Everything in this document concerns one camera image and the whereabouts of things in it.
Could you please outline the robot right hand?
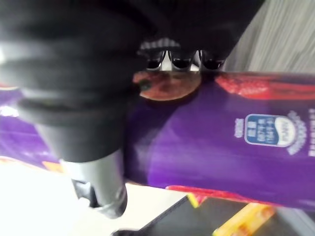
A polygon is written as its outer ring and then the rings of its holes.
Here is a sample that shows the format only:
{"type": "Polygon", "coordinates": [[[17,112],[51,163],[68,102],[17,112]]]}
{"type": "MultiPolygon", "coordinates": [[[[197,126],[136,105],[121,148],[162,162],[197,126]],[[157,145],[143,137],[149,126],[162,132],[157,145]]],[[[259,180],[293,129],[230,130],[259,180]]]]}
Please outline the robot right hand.
{"type": "Polygon", "coordinates": [[[127,205],[126,112],[133,75],[169,50],[225,60],[261,0],[3,0],[0,82],[21,119],[68,171],[78,197],[109,218],[127,205]]]}

